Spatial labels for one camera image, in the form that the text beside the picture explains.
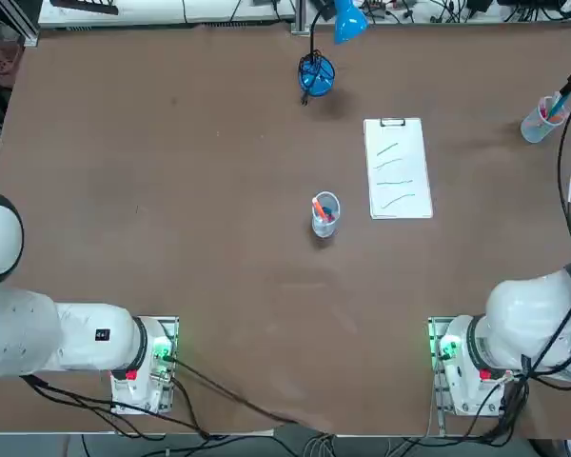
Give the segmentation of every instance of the wooden tabletop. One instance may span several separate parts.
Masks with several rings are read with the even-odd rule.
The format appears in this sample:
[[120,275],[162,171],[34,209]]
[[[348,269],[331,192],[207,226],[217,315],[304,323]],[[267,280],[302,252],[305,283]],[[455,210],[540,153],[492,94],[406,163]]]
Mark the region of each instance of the wooden tabletop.
[[[284,27],[44,37],[26,51],[0,145],[0,191],[26,228],[9,284],[178,315],[182,358],[311,427],[423,434],[427,317],[483,312],[501,280],[571,260],[560,132],[536,146],[520,136],[571,71],[571,28],[331,42],[327,30],[316,39],[335,89],[304,108],[296,67],[308,41]],[[406,116],[423,120],[434,217],[372,221],[363,120]],[[322,189],[343,208],[328,247],[309,230]],[[106,374],[47,377],[109,396]],[[275,425],[182,379],[206,428]],[[571,438],[571,393],[531,388],[521,432]],[[187,419],[181,398],[173,415]],[[449,419],[448,431],[466,424]],[[0,431],[105,429],[0,380]]]

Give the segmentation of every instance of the clear plastic cup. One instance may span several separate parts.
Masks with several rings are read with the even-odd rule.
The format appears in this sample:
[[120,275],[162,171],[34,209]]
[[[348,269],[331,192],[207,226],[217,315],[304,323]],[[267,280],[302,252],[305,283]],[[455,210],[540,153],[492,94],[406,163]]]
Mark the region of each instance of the clear plastic cup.
[[555,97],[543,97],[521,123],[522,137],[529,143],[539,143],[550,131],[561,125],[569,117],[568,109],[563,106],[550,120],[546,116],[552,109]]
[[319,215],[315,206],[311,204],[311,226],[313,231],[320,238],[327,238],[334,234],[341,218],[341,203],[332,192],[320,192],[315,195],[320,206],[324,210],[328,220]]

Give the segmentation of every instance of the white paper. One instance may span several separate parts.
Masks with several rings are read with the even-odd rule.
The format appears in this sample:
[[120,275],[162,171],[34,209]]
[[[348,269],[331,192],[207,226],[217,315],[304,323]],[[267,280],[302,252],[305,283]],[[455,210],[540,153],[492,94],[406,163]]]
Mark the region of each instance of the white paper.
[[364,120],[372,219],[433,215],[421,119]]

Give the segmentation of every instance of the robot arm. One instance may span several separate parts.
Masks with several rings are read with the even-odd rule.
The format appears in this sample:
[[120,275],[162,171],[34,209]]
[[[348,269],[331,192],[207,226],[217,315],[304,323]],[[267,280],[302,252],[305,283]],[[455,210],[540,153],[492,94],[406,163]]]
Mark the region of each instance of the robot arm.
[[[475,415],[489,392],[483,415],[499,411],[503,389],[540,356],[571,309],[571,264],[546,276],[504,281],[491,292],[483,316],[457,316],[440,343],[444,372],[455,412]],[[571,358],[571,319],[541,360],[549,371]],[[552,374],[571,381],[571,364]]]
[[[17,267],[23,246],[21,217],[0,195],[0,283]],[[170,371],[157,354],[174,349],[158,319],[107,304],[55,304],[0,285],[0,377],[110,370],[114,400],[158,412]]]

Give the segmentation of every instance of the lamp base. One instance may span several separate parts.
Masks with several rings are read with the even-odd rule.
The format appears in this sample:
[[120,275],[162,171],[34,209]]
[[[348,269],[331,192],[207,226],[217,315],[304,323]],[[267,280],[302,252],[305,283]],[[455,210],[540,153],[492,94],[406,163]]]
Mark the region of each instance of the lamp base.
[[334,86],[334,67],[318,50],[303,57],[298,64],[298,84],[303,90],[301,103],[306,105],[308,96],[321,97]]

